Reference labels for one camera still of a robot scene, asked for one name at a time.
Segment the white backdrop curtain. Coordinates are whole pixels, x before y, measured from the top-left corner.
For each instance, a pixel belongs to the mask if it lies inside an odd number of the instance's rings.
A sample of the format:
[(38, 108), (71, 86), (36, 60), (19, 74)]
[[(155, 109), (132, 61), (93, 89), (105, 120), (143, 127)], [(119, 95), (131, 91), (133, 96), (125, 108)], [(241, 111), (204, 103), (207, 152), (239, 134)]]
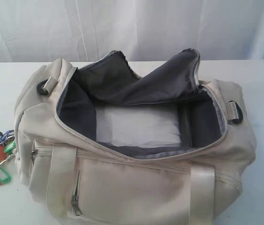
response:
[(264, 0), (0, 0), (0, 62), (264, 59)]

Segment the beige duffel bag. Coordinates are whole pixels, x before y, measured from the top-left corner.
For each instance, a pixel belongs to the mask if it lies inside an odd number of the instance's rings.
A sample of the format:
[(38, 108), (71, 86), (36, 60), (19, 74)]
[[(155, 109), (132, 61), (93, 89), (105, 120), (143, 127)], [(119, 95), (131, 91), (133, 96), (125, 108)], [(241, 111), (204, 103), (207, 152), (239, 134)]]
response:
[[(144, 77), (121, 51), (41, 66), (15, 105), (16, 166), (32, 198), (83, 225), (211, 225), (242, 193), (256, 138), (241, 87), (198, 79), (185, 49)], [(97, 141), (97, 105), (175, 105), (181, 145)]]

